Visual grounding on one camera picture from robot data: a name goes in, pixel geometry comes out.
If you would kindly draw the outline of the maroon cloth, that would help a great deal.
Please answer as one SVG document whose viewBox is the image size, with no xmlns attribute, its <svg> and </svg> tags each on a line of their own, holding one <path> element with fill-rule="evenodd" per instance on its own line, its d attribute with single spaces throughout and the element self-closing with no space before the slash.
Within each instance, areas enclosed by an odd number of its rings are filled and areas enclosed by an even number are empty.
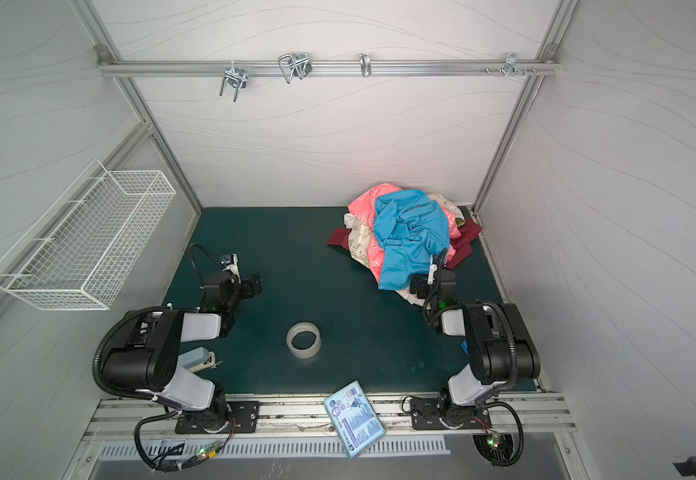
<svg viewBox="0 0 696 480">
<path fill-rule="evenodd" d="M 462 226 L 458 227 L 458 230 L 460 231 L 460 236 L 454 239 L 454 253 L 451 254 L 447 260 L 447 267 L 450 269 L 456 268 L 473 253 L 471 244 L 478 238 L 482 231 L 482 227 L 472 219 L 467 219 Z M 350 229 L 338 228 L 327 241 L 327 244 L 330 246 L 339 246 L 348 250 L 350 233 Z"/>
</svg>

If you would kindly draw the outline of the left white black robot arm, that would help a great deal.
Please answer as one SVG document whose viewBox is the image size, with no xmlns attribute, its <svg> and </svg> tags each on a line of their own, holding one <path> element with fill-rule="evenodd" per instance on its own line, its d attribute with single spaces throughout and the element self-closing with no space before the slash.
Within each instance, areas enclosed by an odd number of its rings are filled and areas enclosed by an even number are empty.
<svg viewBox="0 0 696 480">
<path fill-rule="evenodd" d="M 116 398 L 161 405 L 165 419 L 175 420 L 178 434 L 253 433 L 259 403 L 228 400 L 222 385 L 200 377 L 180 360 L 187 343 L 227 337 L 241 302 L 263 291 L 259 273 L 241 275 L 237 255 L 209 259 L 215 271 L 196 276 L 199 305 L 128 311 L 96 348 L 93 380 Z"/>
</svg>

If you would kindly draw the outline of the small metal bracket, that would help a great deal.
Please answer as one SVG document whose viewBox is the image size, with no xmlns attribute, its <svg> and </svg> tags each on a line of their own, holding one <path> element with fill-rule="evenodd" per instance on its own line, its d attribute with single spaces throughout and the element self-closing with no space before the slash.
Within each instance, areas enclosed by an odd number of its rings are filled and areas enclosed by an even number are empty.
<svg viewBox="0 0 696 480">
<path fill-rule="evenodd" d="M 369 78 L 372 75 L 372 64 L 370 55 L 368 53 L 361 53 L 359 56 L 359 64 L 362 77 Z"/>
</svg>

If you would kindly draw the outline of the blue printed booklet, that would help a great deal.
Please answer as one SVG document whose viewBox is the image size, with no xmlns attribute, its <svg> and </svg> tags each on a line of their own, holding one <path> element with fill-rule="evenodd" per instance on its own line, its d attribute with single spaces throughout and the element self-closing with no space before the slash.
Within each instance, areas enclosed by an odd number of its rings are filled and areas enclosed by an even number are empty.
<svg viewBox="0 0 696 480">
<path fill-rule="evenodd" d="M 327 397 L 323 405 L 350 459 L 386 435 L 385 427 L 358 381 Z"/>
</svg>

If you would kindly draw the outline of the metal bolt bracket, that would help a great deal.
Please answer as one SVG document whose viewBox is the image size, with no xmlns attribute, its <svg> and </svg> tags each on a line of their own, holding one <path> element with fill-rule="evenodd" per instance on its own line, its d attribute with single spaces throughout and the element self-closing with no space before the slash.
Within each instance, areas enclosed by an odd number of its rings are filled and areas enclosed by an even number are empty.
<svg viewBox="0 0 696 480">
<path fill-rule="evenodd" d="M 485 67 L 484 72 L 487 75 L 501 75 L 503 77 L 511 76 L 533 76 L 537 70 L 531 66 L 522 67 L 519 65 L 519 59 L 514 53 L 510 53 L 504 63 L 496 68 Z"/>
</svg>

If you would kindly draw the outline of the clear tape roll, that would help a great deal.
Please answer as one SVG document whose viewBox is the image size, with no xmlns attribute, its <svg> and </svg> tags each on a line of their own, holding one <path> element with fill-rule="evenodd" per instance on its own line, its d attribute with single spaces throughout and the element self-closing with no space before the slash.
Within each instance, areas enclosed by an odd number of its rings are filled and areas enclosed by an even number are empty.
<svg viewBox="0 0 696 480">
<path fill-rule="evenodd" d="M 322 348 L 321 332 L 314 323 L 296 323 L 287 332 L 286 345 L 295 358 L 311 359 Z"/>
</svg>

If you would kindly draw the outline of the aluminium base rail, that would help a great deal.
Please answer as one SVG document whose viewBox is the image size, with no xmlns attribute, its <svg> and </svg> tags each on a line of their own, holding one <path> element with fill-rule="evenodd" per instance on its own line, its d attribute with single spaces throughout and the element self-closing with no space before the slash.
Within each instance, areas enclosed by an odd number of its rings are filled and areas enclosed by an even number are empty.
<svg viewBox="0 0 696 480">
<path fill-rule="evenodd" d="M 499 432 L 515 432 L 516 421 L 503 407 L 479 412 L 484 418 L 474 419 L 470 409 L 464 420 L 441 421 L 432 408 L 414 406 L 416 397 L 427 392 L 415 392 L 406 398 L 403 393 L 371 394 L 369 401 L 389 435 L 417 433 L 418 426 L 427 434 L 483 433 L 484 424 Z M 500 399 L 516 410 L 527 433 L 573 433 L 577 425 L 560 393 L 507 393 Z M 334 436 L 332 424 L 321 395 L 231 395 L 232 402 L 256 402 L 253 413 L 237 417 L 236 433 L 243 438 L 260 437 Z M 130 440 L 136 423 L 146 417 L 162 414 L 163 408 L 140 400 L 102 400 L 98 404 L 82 436 L 84 440 Z M 144 439 L 221 438 L 226 432 L 208 433 L 198 427 L 183 431 L 174 418 L 148 424 L 142 428 Z"/>
</svg>

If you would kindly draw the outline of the grey stapler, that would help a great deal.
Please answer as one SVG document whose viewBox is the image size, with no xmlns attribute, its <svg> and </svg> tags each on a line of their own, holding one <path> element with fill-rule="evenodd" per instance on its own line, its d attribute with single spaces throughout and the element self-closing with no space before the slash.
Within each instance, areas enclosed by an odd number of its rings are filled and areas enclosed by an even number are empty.
<svg viewBox="0 0 696 480">
<path fill-rule="evenodd" d="M 192 373 L 215 369 L 221 363 L 216 354 L 205 347 L 195 348 L 178 357 L 178 365 Z"/>
</svg>

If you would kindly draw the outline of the aluminium cross rail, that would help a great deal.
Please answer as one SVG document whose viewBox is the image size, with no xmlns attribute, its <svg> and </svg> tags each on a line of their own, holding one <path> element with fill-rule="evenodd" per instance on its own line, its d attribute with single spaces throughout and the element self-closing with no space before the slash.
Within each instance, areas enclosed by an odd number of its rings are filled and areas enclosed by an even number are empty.
<svg viewBox="0 0 696 480">
<path fill-rule="evenodd" d="M 378 60 L 371 58 L 370 77 L 453 77 L 453 76 L 501 76 L 487 75 L 485 67 L 496 68 L 505 59 L 497 60 Z M 226 68 L 234 63 L 246 71 L 250 78 L 279 78 L 282 72 L 276 60 L 268 61 L 121 61 L 100 64 L 98 69 L 105 77 L 119 78 L 175 78 L 222 77 Z M 311 77 L 362 77 L 359 59 L 312 60 Z M 519 60 L 522 67 L 533 67 L 533 76 L 548 76 L 558 72 L 558 62 Z"/>
</svg>

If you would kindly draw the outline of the metal u-bolt clamp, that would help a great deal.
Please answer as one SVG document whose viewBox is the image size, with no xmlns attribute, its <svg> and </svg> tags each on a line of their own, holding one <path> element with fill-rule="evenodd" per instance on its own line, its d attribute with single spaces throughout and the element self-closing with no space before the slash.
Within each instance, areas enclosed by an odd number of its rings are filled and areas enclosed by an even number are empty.
<svg viewBox="0 0 696 480">
<path fill-rule="evenodd" d="M 313 70 L 309 55 L 303 52 L 283 54 L 277 63 L 287 84 L 291 84 L 294 78 L 306 78 Z"/>
</svg>

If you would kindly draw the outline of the metal hook clamp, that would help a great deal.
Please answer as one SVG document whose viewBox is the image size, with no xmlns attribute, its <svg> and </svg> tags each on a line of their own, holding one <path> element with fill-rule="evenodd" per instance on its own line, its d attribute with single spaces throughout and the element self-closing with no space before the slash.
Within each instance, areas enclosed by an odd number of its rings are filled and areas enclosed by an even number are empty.
<svg viewBox="0 0 696 480">
<path fill-rule="evenodd" d="M 223 96 L 226 92 L 232 92 L 233 102 L 237 102 L 240 92 L 247 87 L 247 83 L 248 75 L 246 71 L 232 63 L 224 71 L 219 95 Z"/>
</svg>

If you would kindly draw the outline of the blue cloth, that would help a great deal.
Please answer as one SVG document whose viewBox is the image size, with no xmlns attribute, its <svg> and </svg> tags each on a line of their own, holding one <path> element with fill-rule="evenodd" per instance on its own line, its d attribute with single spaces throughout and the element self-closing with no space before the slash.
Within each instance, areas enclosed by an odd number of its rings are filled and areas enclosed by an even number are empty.
<svg viewBox="0 0 696 480">
<path fill-rule="evenodd" d="M 373 233 L 384 260 L 378 287 L 396 291 L 410 277 L 426 274 L 431 257 L 450 247 L 449 219 L 441 206 L 420 190 L 401 190 L 377 198 Z"/>
</svg>

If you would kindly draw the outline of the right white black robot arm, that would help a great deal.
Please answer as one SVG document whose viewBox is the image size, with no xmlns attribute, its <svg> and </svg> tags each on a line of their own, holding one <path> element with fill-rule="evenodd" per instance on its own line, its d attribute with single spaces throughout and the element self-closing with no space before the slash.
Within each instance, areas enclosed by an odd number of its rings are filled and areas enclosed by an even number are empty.
<svg viewBox="0 0 696 480">
<path fill-rule="evenodd" d="M 402 401 L 416 431 L 492 430 L 489 406 L 503 391 L 535 380 L 541 360 L 514 303 L 457 299 L 454 271 L 444 269 L 411 279 L 410 293 L 423 301 L 426 324 L 440 335 L 464 340 L 466 365 L 435 398 Z"/>
</svg>

